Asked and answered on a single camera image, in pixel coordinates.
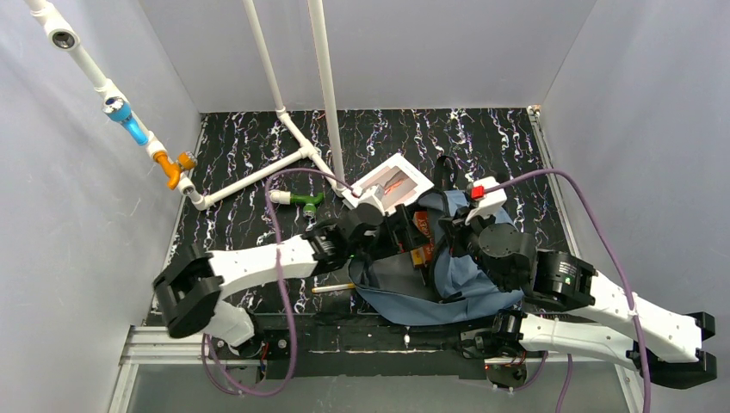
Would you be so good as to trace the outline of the blue student backpack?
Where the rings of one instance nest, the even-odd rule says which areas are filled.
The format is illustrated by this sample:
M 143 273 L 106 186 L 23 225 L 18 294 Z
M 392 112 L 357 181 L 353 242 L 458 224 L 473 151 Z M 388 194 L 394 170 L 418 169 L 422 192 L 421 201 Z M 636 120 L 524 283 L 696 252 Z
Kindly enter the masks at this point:
M 436 326 L 492 316 L 523 298 L 504 293 L 469 256 L 452 257 L 437 220 L 467 205 L 459 190 L 431 189 L 414 204 L 428 213 L 434 238 L 434 261 L 425 271 L 403 253 L 381 259 L 352 259 L 348 275 L 356 290 L 387 321 L 405 326 Z

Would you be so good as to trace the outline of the white art book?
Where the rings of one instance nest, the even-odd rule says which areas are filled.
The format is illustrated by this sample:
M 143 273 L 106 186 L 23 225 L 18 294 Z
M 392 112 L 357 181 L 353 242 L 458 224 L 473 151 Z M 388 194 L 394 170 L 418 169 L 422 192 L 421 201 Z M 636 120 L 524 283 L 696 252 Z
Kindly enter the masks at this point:
M 354 192 L 349 189 L 343 192 L 343 202 L 346 207 L 349 209 L 358 207 L 359 193 L 376 184 L 380 184 L 385 189 L 383 204 L 387 208 L 386 214 L 382 215 L 374 206 L 366 206 L 372 207 L 383 217 L 394 214 L 397 205 L 412 204 L 422 194 L 434 187 L 434 183 L 426 175 L 401 154 L 395 154 L 352 184 Z

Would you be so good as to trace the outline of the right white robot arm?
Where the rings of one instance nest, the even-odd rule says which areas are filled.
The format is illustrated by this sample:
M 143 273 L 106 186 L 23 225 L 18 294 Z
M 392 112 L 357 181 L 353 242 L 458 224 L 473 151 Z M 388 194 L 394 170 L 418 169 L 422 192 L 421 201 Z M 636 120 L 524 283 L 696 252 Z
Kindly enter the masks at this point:
M 468 257 L 500 291 L 521 291 L 527 304 L 579 319 L 500 310 L 490 329 L 473 330 L 467 338 L 486 357 L 519 351 L 583 355 L 678 390 L 717 378 L 716 357 L 702 348 L 715 335 L 715 319 L 707 312 L 659 307 L 570 253 L 537 248 L 530 235 L 495 218 L 468 221 L 458 213 L 439 225 L 449 254 Z

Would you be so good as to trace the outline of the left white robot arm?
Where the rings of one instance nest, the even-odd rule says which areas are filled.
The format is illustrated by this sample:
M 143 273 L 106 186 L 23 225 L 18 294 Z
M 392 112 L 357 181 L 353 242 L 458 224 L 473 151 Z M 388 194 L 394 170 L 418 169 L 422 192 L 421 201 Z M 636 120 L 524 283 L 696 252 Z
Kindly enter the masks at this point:
M 229 296 L 329 273 L 357 257 L 409 254 L 427 242 L 406 206 L 382 213 L 360 205 L 282 243 L 243 250 L 192 245 L 159 273 L 152 290 L 170 338 L 205 333 L 237 347 L 256 334 L 256 327 L 245 310 L 227 302 Z

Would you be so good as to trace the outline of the orange green treehouse book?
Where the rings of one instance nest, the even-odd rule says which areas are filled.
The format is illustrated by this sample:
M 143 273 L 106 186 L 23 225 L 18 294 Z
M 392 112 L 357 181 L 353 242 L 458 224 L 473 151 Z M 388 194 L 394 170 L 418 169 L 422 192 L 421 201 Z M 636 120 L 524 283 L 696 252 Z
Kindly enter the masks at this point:
M 416 211 L 413 215 L 413 222 L 420 233 L 427 238 L 427 243 L 423 243 L 411 251 L 411 261 L 415 268 L 425 268 L 432 262 L 434 255 L 434 238 L 430 229 L 428 213 Z

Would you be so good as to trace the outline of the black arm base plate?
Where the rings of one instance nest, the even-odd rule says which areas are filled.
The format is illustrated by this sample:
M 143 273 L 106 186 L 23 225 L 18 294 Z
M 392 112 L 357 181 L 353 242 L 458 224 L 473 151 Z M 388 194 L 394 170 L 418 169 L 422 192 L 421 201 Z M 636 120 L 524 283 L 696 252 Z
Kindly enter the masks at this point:
M 372 315 L 319 313 L 295 318 L 290 336 L 282 314 L 260 314 L 255 335 L 239 347 L 211 340 L 209 360 L 226 367 L 254 367 L 259 379 L 284 379 L 294 361 L 294 377 L 455 376 L 484 379 L 506 370 L 522 383 L 526 367 L 541 353 L 511 344 L 491 345 L 483 336 L 491 319 L 430 327 L 390 324 Z

